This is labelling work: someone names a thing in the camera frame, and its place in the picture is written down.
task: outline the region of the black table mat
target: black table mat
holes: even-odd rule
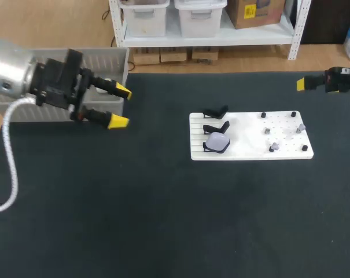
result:
[[[350,94],[303,75],[132,74],[125,130],[12,124],[0,277],[350,277]],[[300,111],[314,158],[192,161],[189,113],[225,104]]]

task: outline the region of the white cable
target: white cable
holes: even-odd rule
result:
[[[17,169],[15,167],[12,146],[10,144],[9,125],[10,125],[10,119],[12,117],[14,110],[18,106],[21,106],[23,104],[36,104],[36,99],[32,97],[25,97],[12,102],[7,108],[5,112],[5,116],[3,117],[2,138],[3,138],[3,144],[5,146],[6,158],[8,159],[10,177],[12,179],[12,191],[10,192],[10,197],[8,198],[8,200],[0,206],[0,212],[8,209],[14,203],[18,195],[18,174],[17,174]]]

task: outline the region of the black plastic clip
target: black plastic clip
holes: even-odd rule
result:
[[[204,134],[211,134],[213,132],[219,132],[219,133],[225,133],[226,130],[230,127],[230,123],[229,121],[226,121],[221,128],[217,128],[217,127],[214,127],[214,126],[208,126],[208,125],[204,125],[203,126],[203,131],[204,131]]]
[[[227,145],[221,151],[216,151],[215,149],[208,148],[207,145],[205,144],[205,142],[203,142],[203,151],[204,152],[224,153],[229,145],[230,145],[230,141],[229,141],[229,143],[227,143]]]
[[[222,106],[219,111],[211,110],[211,109],[204,109],[203,110],[203,118],[214,118],[221,120],[225,114],[229,111],[229,106],[225,105]]]

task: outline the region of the white board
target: white board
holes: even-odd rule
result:
[[[226,113],[221,120],[204,118],[203,113],[191,113],[190,151],[193,160],[284,160],[311,159],[314,156],[307,131],[296,133],[298,126],[303,123],[301,114],[291,117],[292,111],[267,112],[261,118],[261,112]],[[230,138],[230,145],[222,154],[204,152],[203,142],[209,134],[204,134],[203,125],[220,128],[224,122],[230,122],[225,132]],[[273,143],[279,145],[279,150],[270,152]]]

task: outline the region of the gray plastic crate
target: gray plastic crate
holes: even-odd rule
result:
[[[91,69],[96,76],[111,78],[123,86],[126,84],[128,74],[129,49],[124,47],[101,48],[101,49],[77,49],[83,53],[82,67]],[[48,58],[64,61],[68,49],[35,49],[37,62],[45,63]],[[0,113],[5,114],[9,104],[14,99],[0,96]],[[116,115],[122,115],[123,99],[110,96],[106,93],[98,93],[94,86],[86,91],[84,105],[87,108],[105,112],[109,111]],[[23,105],[18,107],[13,115],[12,122],[65,122],[69,121],[67,110],[44,104],[42,107],[36,105]]]

